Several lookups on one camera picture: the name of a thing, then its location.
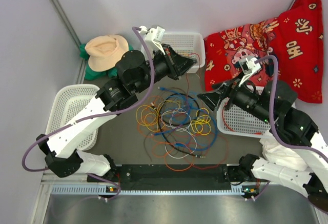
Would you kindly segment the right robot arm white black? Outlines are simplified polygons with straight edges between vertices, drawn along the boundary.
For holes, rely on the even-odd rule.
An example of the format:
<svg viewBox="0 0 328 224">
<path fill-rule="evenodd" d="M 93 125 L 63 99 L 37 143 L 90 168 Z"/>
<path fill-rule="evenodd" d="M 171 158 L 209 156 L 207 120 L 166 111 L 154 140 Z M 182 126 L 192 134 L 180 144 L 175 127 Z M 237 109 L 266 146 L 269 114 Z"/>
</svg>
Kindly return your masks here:
<svg viewBox="0 0 328 224">
<path fill-rule="evenodd" d="M 271 159 L 247 154 L 239 161 L 239 175 L 280 184 L 292 189 L 323 212 L 327 211 L 327 143 L 318 126 L 303 111 L 293 107 L 297 93 L 282 81 L 268 82 L 261 93 L 230 80 L 216 85 L 216 90 L 198 94 L 212 111 L 224 99 L 227 108 L 235 105 L 264 123 L 270 133 L 286 149 L 290 149 L 306 164 L 306 169 L 293 169 Z"/>
</svg>

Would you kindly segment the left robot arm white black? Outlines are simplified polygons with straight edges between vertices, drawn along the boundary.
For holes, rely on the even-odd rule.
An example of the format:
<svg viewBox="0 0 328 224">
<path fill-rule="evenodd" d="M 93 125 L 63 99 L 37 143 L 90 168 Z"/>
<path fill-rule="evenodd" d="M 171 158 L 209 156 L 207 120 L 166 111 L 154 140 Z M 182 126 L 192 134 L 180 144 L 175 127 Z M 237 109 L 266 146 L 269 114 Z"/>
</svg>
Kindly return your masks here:
<svg viewBox="0 0 328 224">
<path fill-rule="evenodd" d="M 153 55 L 152 63 L 139 50 L 126 52 L 115 65 L 117 75 L 109 79 L 67 123 L 68 128 L 49 137 L 38 137 L 46 165 L 56 176 L 64 178 L 74 173 L 86 173 L 100 176 L 105 181 L 115 178 L 116 165 L 109 155 L 94 155 L 79 150 L 77 146 L 100 126 L 114 119 L 118 111 L 136 104 L 138 93 L 151 90 L 152 85 L 164 77 L 178 80 L 197 62 L 176 53 L 168 44 L 162 47 L 162 51 Z"/>
</svg>

